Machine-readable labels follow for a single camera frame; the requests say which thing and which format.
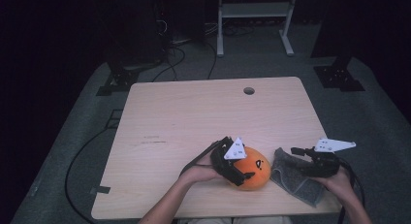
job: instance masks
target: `white triangular marker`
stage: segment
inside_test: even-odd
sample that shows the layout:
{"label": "white triangular marker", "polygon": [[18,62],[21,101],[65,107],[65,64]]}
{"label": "white triangular marker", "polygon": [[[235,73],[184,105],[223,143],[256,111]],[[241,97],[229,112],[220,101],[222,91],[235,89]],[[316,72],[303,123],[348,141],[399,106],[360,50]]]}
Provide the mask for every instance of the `white triangular marker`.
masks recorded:
{"label": "white triangular marker", "polygon": [[247,157],[244,150],[244,145],[242,144],[242,140],[240,137],[236,139],[236,141],[230,146],[227,153],[224,155],[226,160],[231,159],[243,159]]}
{"label": "white triangular marker", "polygon": [[343,141],[320,139],[314,147],[317,152],[336,152],[342,149],[355,147],[356,143],[348,143]]}

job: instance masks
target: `gray carpet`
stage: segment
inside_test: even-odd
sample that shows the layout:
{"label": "gray carpet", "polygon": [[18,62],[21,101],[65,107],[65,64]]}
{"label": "gray carpet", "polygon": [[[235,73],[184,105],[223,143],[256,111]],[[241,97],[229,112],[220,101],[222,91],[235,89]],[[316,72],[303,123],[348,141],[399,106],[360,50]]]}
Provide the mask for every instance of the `gray carpet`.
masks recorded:
{"label": "gray carpet", "polygon": [[[362,92],[341,92],[323,88],[313,67],[330,65],[333,58],[310,58],[320,25],[292,24],[290,41],[296,52],[287,57],[281,44],[280,26],[258,27],[240,38],[225,38],[225,56],[217,58],[212,80],[264,77],[298,77],[301,79],[320,121],[331,139],[353,141],[357,147],[340,151],[361,179],[366,195],[366,209],[374,223],[409,223],[411,220],[411,126],[376,81],[371,70],[353,58],[349,71],[365,88]],[[208,42],[214,47],[215,37]],[[213,50],[208,45],[179,47],[184,60],[175,66],[178,80],[206,80],[213,64]],[[170,51],[173,64],[181,58]],[[168,64],[141,73],[138,82],[151,82]],[[67,189],[73,205],[85,217],[95,199],[115,129],[102,131],[113,110],[123,109],[127,92],[96,96],[110,70],[106,64],[96,69],[81,92],[13,223],[86,223],[65,197],[65,178],[71,162]],[[156,81],[174,80],[169,70]],[[296,215],[299,223],[336,223],[337,214]],[[98,223],[136,223],[137,220],[97,221]]]}

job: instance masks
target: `gray cloth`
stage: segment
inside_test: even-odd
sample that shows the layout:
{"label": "gray cloth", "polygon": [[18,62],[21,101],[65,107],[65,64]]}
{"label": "gray cloth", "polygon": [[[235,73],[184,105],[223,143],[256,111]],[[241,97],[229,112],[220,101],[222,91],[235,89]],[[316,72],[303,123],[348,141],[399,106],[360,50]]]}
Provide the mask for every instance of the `gray cloth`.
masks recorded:
{"label": "gray cloth", "polygon": [[280,147],[274,153],[270,178],[291,195],[316,207],[322,198],[324,186],[303,176],[298,170],[298,167],[310,165],[311,163],[284,152]]}

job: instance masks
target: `black equipment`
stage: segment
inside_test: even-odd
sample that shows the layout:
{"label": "black equipment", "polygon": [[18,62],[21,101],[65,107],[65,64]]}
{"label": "black equipment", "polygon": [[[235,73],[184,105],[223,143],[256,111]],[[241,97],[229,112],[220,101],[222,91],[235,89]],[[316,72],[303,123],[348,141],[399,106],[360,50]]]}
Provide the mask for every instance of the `black equipment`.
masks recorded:
{"label": "black equipment", "polygon": [[203,153],[193,159],[190,163],[188,163],[181,171],[180,175],[182,175],[185,171],[187,171],[192,166],[206,166],[206,165],[199,165],[197,162],[203,158],[206,154],[211,152],[210,158],[212,162],[212,168],[221,176],[226,178],[228,181],[232,182],[236,186],[240,186],[244,183],[246,179],[251,178],[255,173],[242,173],[239,169],[234,166],[234,163],[240,159],[234,160],[226,160],[224,155],[227,153],[229,148],[233,144],[233,140],[229,137],[225,137],[224,139],[212,143]]}
{"label": "black equipment", "polygon": [[[353,188],[355,184],[359,186],[362,195],[362,203],[365,207],[365,194],[363,186],[361,185],[359,178],[356,176],[351,166],[345,160],[338,158],[334,153],[331,152],[317,152],[314,150],[314,147],[310,149],[301,149],[293,147],[291,148],[291,153],[300,156],[304,156],[306,154],[311,157],[313,162],[312,166],[298,167],[298,169],[304,176],[330,177],[337,174],[340,166],[345,168],[350,174],[351,186]],[[338,217],[338,224],[342,224],[342,222],[344,221],[344,216],[345,208],[342,207]]]}

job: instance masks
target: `orange ball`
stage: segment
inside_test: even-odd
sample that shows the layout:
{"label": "orange ball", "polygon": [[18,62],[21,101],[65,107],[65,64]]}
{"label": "orange ball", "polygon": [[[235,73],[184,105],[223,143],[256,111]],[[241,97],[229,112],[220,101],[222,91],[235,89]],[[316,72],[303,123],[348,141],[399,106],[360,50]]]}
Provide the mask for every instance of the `orange ball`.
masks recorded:
{"label": "orange ball", "polygon": [[234,166],[243,174],[255,173],[251,178],[245,179],[244,183],[237,186],[240,190],[257,190],[262,188],[269,181],[271,175],[271,165],[269,160],[254,148],[244,147],[246,158],[234,163]]}

